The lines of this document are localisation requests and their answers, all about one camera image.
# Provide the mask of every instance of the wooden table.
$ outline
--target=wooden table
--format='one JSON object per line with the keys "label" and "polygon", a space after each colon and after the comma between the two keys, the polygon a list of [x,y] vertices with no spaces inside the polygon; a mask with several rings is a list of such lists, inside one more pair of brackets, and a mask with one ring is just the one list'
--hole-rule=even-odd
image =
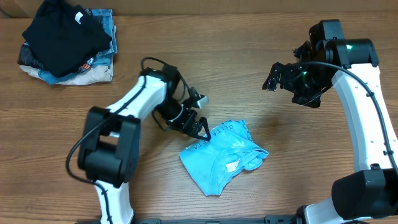
{"label": "wooden table", "polygon": [[235,177],[220,197],[205,197],[178,157],[192,140],[163,133],[149,118],[130,186],[138,218],[263,217],[294,213],[328,197],[332,183],[353,172],[336,92],[329,90],[322,106],[311,109],[291,103],[290,92],[261,90],[271,65],[294,62],[292,49],[308,40],[309,28],[321,19],[340,19],[347,39],[374,42],[384,99],[398,131],[396,12],[117,17],[114,81],[90,86],[49,86],[26,75],[16,60],[31,20],[0,20],[0,223],[100,217],[94,188],[67,176],[65,157],[81,136],[87,111],[127,93],[145,56],[177,66],[189,85],[209,96],[201,115],[210,128],[245,119],[269,157],[258,170]]}

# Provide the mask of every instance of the white cloth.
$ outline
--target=white cloth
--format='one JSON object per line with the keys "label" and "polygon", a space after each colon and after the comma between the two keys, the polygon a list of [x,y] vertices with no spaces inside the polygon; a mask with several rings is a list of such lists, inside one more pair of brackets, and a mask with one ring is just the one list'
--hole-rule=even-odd
{"label": "white cloth", "polygon": [[[39,78],[39,73],[37,68],[32,68],[30,66],[20,65],[22,71],[26,72],[28,75]],[[56,84],[61,85],[89,85],[97,82],[111,82],[113,78],[113,57],[111,58],[111,65],[98,65],[95,68],[90,68],[89,70],[78,74],[77,76]]]}

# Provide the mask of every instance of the black cloth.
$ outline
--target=black cloth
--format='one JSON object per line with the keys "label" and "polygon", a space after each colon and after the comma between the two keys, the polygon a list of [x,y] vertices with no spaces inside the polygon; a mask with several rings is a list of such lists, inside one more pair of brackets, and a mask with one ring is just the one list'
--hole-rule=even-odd
{"label": "black cloth", "polygon": [[[77,13],[83,16],[79,24]],[[34,55],[55,77],[75,72],[98,52],[109,49],[112,38],[79,5],[65,0],[45,0],[22,33]]]}

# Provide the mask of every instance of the blue cloth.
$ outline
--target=blue cloth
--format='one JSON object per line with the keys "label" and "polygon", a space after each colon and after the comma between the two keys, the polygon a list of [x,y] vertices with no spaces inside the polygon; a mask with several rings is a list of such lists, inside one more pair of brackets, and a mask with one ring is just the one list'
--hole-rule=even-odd
{"label": "blue cloth", "polygon": [[[109,36],[112,37],[112,41],[109,43],[109,49],[98,52],[96,57],[89,59],[89,61],[87,61],[86,64],[93,68],[97,67],[98,65],[110,66],[112,55],[114,55],[118,52],[118,47],[116,45],[116,29],[114,28],[112,9],[86,9],[85,11],[89,15],[91,15],[95,19],[97,19],[100,23],[102,23],[104,31]],[[82,73],[85,71],[86,70],[84,68],[80,68],[78,72],[69,73],[68,75],[65,75],[64,77],[60,77],[60,78],[57,78],[57,77],[53,76],[49,71],[42,70],[42,69],[38,69],[37,74],[45,82],[47,82],[50,85],[53,85],[53,84],[56,84],[59,82],[67,81],[67,80],[77,76],[79,73]]]}
{"label": "blue cloth", "polygon": [[221,195],[243,169],[261,166],[268,152],[252,141],[244,120],[226,121],[211,130],[211,140],[198,141],[180,152],[192,179],[206,196]]}

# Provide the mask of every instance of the white label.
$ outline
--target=white label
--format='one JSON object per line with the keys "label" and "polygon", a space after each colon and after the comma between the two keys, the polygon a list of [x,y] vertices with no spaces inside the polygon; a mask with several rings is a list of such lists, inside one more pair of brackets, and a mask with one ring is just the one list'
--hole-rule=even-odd
{"label": "white label", "polygon": [[239,164],[239,161],[240,161],[241,159],[238,159],[237,161],[235,161],[235,162],[231,162],[231,163],[229,163],[229,164],[227,164],[226,165],[226,170],[228,171],[228,172],[234,172],[234,171],[236,171],[236,168],[238,167],[238,164]]}
{"label": "white label", "polygon": [[80,23],[80,18],[82,18],[82,17],[83,17],[83,14],[82,14],[81,12],[76,13],[76,15],[75,15],[75,20],[76,20],[76,22],[78,22],[79,24],[81,24],[81,23]]}

